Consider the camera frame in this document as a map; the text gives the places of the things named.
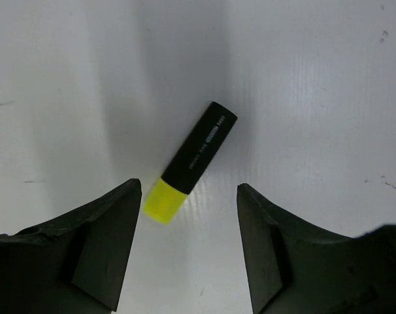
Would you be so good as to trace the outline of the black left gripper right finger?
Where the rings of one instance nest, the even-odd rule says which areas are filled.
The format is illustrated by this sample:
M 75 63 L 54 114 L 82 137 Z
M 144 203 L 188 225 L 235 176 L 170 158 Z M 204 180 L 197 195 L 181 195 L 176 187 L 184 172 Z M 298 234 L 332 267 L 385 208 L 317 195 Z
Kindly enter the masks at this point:
M 396 313 L 396 224 L 347 237 L 248 184 L 237 213 L 254 313 Z

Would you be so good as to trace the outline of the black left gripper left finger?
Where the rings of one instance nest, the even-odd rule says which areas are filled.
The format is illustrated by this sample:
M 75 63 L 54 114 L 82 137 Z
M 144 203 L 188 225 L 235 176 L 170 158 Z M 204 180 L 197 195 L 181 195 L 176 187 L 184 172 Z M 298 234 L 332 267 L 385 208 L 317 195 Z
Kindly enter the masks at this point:
M 141 183 L 17 234 L 0 234 L 0 313 L 113 313 L 139 217 Z

